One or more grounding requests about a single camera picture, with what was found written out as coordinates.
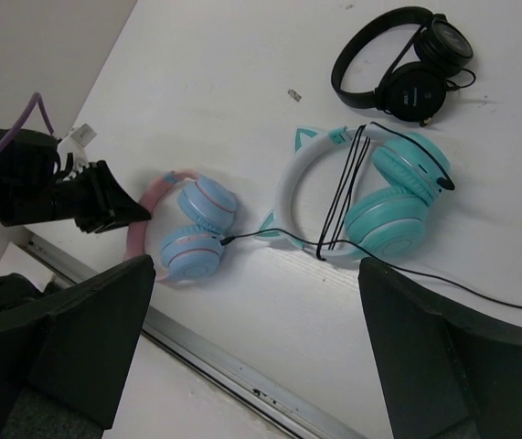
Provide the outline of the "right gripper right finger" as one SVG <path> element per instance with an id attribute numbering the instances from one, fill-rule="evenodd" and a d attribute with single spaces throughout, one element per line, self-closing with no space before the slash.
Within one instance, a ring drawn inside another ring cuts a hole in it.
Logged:
<path id="1" fill-rule="evenodd" d="M 362 307 L 396 438 L 522 438 L 522 327 L 371 258 Z"/>

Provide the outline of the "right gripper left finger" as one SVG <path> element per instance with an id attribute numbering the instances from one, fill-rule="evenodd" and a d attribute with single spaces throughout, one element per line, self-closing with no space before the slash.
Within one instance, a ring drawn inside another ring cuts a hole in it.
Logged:
<path id="1" fill-rule="evenodd" d="M 0 438 L 112 428 L 154 279 L 147 255 L 52 291 L 0 276 Z"/>

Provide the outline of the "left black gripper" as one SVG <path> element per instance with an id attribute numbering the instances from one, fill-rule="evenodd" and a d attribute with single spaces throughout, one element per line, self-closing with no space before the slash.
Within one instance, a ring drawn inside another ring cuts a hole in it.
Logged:
<path id="1" fill-rule="evenodd" d="M 51 190 L 53 220 L 73 219 L 86 233 L 148 221 L 151 213 L 119 185 L 105 161 L 91 162 Z"/>

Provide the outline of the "pink blue cat-ear headphones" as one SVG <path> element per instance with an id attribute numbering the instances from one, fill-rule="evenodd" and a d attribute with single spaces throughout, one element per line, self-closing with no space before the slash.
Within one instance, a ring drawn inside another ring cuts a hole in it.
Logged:
<path id="1" fill-rule="evenodd" d="M 155 276 L 160 284 L 197 281 L 215 274 L 224 254 L 221 240 L 237 213 L 233 192 L 193 170 L 170 171 L 155 178 L 139 205 L 151 214 L 177 186 L 181 187 L 177 205 L 192 223 L 163 239 L 159 256 L 164 270 Z"/>

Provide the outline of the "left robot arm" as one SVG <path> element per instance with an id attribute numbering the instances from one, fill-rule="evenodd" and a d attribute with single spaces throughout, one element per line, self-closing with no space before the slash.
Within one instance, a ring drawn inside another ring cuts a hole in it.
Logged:
<path id="1" fill-rule="evenodd" d="M 118 184 L 106 162 L 74 168 L 58 141 L 23 129 L 0 153 L 0 224 L 5 227 L 74 220 L 86 233 L 103 233 L 149 220 L 148 210 Z"/>

